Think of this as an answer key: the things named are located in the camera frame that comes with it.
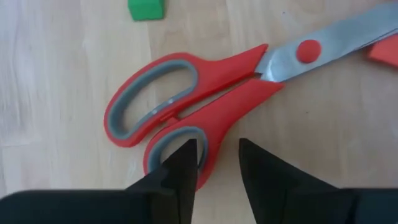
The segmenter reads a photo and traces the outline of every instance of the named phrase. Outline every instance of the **scissors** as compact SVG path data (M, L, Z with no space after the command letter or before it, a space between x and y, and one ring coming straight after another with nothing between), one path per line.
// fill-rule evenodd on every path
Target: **scissors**
M166 55L140 69L114 94L104 115L109 139L118 146L138 144L156 126L166 122L149 142L144 172L160 166L160 155L176 137L197 133L204 139L198 164L197 189L209 178L227 130L242 116L279 91L281 82L398 33L398 2L380 4L364 14L339 21L267 52L267 44L218 61L188 53ZM123 113L138 92L156 78L180 68L193 75L193 85L169 98L141 118L131 129L123 127ZM255 73L260 79L250 78ZM178 119L185 108L235 83L246 82L196 112Z

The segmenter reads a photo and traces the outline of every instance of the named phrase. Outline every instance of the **wood grain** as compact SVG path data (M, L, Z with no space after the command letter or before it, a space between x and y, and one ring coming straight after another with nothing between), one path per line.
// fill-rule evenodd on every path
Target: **wood grain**
M151 136L120 149L104 133L103 113L151 60L277 47L381 2L173 0L164 20L133 22L125 0L0 0L0 196L124 188L141 178ZM241 137L339 187L398 186L398 71L364 54L288 81L238 121L197 193L193 222L254 223L239 172ZM151 83L125 114L127 126L191 82L182 71Z

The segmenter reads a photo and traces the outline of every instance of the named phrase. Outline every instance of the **green block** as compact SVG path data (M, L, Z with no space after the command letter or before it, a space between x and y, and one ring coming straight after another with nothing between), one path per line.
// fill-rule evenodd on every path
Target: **green block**
M135 21L163 19L164 0L128 0L132 19Z

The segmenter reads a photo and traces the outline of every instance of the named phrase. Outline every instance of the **gray rubber grip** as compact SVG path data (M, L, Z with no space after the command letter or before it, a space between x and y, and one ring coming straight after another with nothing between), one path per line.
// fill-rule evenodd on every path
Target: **gray rubber grip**
M207 154L208 154L208 140L206 137L205 132L198 128L198 127L193 127L193 126L186 126L182 127L180 129L176 129L175 131L172 131L168 134L166 134L163 138L161 138L152 149L150 149L150 153L148 155L148 163L147 163L147 169L148 172L152 172L156 168L158 168L161 165L160 157L162 155L163 150L167 147L167 145L172 142L176 137L181 136L183 134L190 134L190 133L198 133L202 136L203 138L203 152L201 154L200 160L199 160L199 165L198 165L198 170L199 172L202 171L203 167L205 166Z
M141 118L130 130L127 130L123 126L123 113L129 106L132 99L150 82L156 78L161 77L171 71L178 70L181 68L187 68L193 75L193 84L186 90L176 94L167 101L163 102L155 109L147 113ZM171 105L173 102L183 98L187 94L191 93L198 83L198 72L196 68L186 60L170 60L159 64L158 66L148 70L147 72L140 75L133 83L131 83L121 94L118 99L111 106L108 117L108 128L114 138L125 140L133 135L146 121L148 121L153 115Z

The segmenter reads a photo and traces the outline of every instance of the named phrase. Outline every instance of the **black object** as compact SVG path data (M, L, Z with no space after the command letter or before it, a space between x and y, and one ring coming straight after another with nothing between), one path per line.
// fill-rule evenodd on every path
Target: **black object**
M0 223L189 224L197 184L197 142L126 190L31 190L0 200Z
M240 139L241 173L258 224L398 223L397 189L338 189Z

